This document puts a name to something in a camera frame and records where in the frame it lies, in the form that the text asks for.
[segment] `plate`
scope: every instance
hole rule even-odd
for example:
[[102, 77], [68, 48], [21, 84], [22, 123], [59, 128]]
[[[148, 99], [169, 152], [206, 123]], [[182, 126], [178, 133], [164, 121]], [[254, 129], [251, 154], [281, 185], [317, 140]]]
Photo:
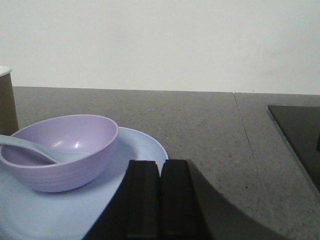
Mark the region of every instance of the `plate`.
[[129, 160], [156, 161], [168, 155], [151, 136], [120, 127], [114, 159], [94, 181], [65, 192], [38, 192], [21, 183], [0, 163], [1, 240], [81, 240], [117, 191]]

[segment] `wall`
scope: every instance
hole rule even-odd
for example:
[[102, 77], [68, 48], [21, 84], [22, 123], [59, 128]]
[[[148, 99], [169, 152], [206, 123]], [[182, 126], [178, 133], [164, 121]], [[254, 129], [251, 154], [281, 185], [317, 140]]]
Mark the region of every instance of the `wall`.
[[319, 0], [2, 0], [14, 86], [320, 94]]

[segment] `paper cup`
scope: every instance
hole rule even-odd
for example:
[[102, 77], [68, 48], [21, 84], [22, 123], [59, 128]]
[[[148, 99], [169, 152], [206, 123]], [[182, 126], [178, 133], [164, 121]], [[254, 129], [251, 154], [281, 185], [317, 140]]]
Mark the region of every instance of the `paper cup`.
[[0, 134], [3, 135], [19, 130], [11, 71], [10, 67], [0, 66]]

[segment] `purple bowl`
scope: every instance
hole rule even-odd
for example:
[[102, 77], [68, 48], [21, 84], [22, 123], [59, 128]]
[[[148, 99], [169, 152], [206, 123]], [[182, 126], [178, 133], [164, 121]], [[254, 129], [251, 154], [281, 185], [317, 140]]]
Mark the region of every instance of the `purple bowl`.
[[89, 153], [85, 158], [48, 162], [37, 153], [15, 146], [1, 146], [0, 160], [24, 185], [41, 192], [62, 192], [85, 185], [107, 167], [116, 148], [119, 127], [99, 115], [68, 115], [40, 121], [12, 136], [62, 152]]

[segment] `spoon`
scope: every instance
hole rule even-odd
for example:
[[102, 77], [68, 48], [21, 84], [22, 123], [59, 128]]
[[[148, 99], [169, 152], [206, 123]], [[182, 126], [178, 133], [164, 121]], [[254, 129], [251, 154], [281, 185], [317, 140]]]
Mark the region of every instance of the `spoon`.
[[87, 152], [62, 152], [22, 138], [0, 134], [0, 145], [15, 146], [36, 152], [56, 164], [71, 162], [89, 155]]

